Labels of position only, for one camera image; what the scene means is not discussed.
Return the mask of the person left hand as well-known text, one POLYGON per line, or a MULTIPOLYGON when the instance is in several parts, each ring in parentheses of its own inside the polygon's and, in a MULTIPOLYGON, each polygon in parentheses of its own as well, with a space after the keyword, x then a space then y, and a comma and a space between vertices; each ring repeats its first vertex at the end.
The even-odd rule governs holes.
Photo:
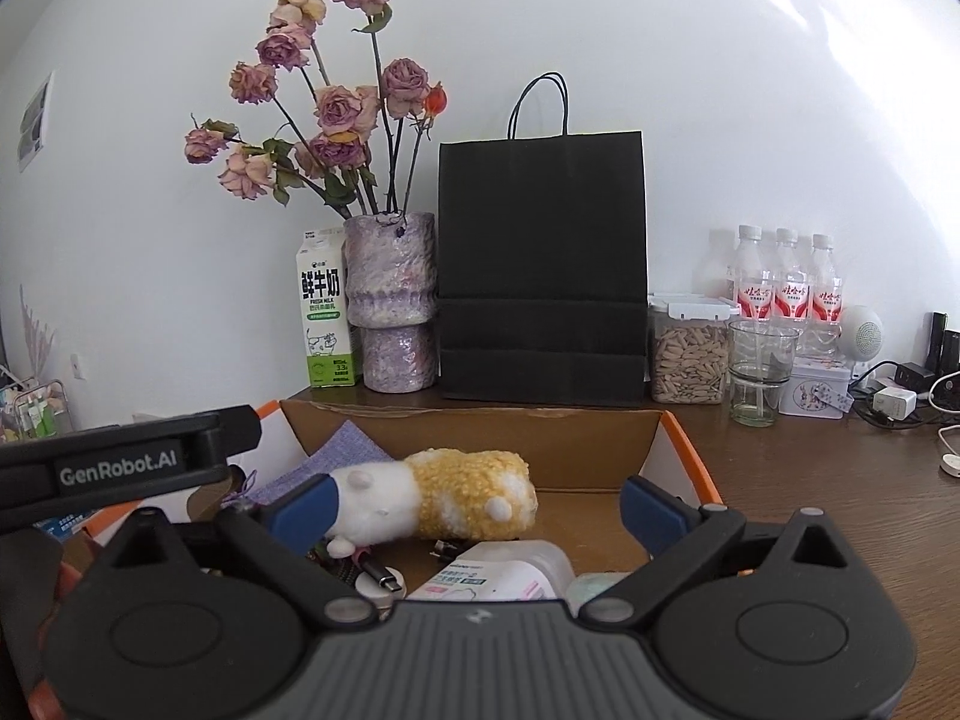
POLYGON ((55 608, 64 545, 28 527, 2 536, 2 717, 26 715, 43 678, 41 629, 55 608))

